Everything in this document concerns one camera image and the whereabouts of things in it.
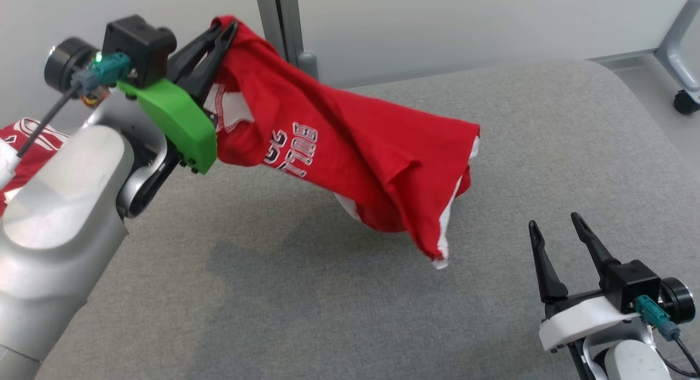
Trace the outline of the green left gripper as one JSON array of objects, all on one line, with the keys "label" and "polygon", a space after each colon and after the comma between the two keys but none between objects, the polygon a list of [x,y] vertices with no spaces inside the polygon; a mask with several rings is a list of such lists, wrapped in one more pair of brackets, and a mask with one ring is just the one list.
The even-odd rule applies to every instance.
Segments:
[{"label": "green left gripper", "polygon": [[237,21],[212,25],[173,54],[166,78],[138,88],[119,81],[118,89],[137,98],[143,111],[173,143],[191,168],[205,175],[217,160],[215,126],[196,102],[206,100],[238,30]]}]

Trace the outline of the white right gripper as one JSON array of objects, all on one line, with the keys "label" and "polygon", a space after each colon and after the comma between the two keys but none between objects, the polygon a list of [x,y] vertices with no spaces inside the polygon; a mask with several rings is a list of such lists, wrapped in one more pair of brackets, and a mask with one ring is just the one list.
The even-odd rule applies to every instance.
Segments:
[{"label": "white right gripper", "polygon": [[[576,233],[585,244],[598,273],[598,285],[602,290],[609,287],[610,266],[621,265],[593,233],[580,213],[572,212],[571,221]],[[535,220],[528,223],[532,243],[533,261],[538,281],[540,300],[545,307],[545,320],[540,324],[539,340],[544,351],[562,348],[568,343],[603,332],[608,342],[624,340],[640,341],[640,320],[637,312],[623,314],[606,297],[589,297],[556,311],[557,305],[568,301],[568,289],[553,268],[545,250],[545,240]]]}]

